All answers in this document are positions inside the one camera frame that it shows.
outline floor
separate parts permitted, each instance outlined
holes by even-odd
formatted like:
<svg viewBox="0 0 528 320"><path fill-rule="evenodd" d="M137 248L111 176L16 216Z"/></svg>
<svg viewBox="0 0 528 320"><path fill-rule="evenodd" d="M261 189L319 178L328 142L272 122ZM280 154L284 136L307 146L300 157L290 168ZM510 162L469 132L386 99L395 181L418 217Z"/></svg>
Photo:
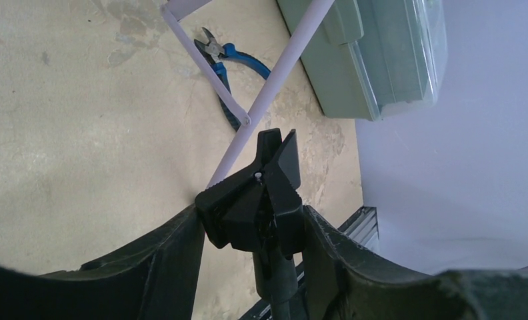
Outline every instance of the floor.
<svg viewBox="0 0 528 320"><path fill-rule="evenodd" d="M0 264L76 269L205 188L234 132L158 1L0 1ZM268 66L289 38L274 0L214 0L181 24ZM227 66L250 106L263 80ZM271 127L297 130L304 202L334 225L361 206L354 121L321 115L301 65L258 130ZM256 300L250 255L207 242L193 318L236 319Z"/></svg>

